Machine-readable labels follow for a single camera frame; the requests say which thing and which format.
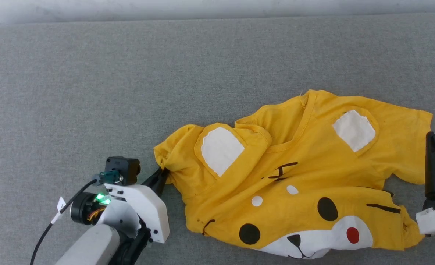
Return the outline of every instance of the black whisker line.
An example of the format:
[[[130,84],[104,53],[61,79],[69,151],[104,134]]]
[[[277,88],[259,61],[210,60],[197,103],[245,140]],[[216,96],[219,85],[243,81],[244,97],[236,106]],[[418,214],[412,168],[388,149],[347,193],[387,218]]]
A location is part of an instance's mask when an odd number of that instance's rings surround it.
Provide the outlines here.
[[[293,162],[293,163],[284,164],[284,165],[282,165],[282,166],[280,166],[280,167],[285,167],[285,166],[294,166],[294,165],[297,165],[297,164],[298,164],[297,162]]]
[[[384,205],[366,204],[366,206],[368,206],[368,207],[376,207],[376,208],[379,208],[381,210],[388,211],[388,212],[391,212],[391,213],[400,213],[400,209],[392,208],[392,207],[388,207],[388,206],[384,206]]]
[[[206,229],[206,227],[207,227],[210,223],[215,222],[215,221],[216,221],[216,220],[214,220],[214,219],[209,220],[209,222],[207,222],[207,224],[204,226],[204,228],[203,228],[203,232],[202,232],[201,234],[204,235],[204,229]]]

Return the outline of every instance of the shirt sleeve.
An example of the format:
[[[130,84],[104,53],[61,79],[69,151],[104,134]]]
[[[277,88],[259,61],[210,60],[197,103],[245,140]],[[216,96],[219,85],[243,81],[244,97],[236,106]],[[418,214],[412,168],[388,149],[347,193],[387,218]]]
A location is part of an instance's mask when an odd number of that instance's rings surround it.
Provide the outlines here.
[[[370,116],[369,122],[376,123],[372,145],[359,154],[360,158],[369,159],[387,177],[395,174],[404,181],[424,184],[426,134],[431,130],[433,114],[364,97],[324,93],[324,109],[360,109],[362,116]]]
[[[154,148],[157,164],[170,171],[167,184],[172,183],[183,198],[194,196],[214,181],[200,174],[201,164],[194,155],[194,143],[203,129],[192,124],[183,126]]]

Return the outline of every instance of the yellow t-shirt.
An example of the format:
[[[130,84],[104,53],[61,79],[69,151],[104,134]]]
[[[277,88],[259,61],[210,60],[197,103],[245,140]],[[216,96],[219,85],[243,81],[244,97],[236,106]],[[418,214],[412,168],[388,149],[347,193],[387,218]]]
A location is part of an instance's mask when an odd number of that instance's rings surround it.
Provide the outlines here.
[[[424,183],[432,114],[308,91],[227,124],[187,125],[155,147],[189,230],[291,258],[404,250],[423,236],[382,191]]]

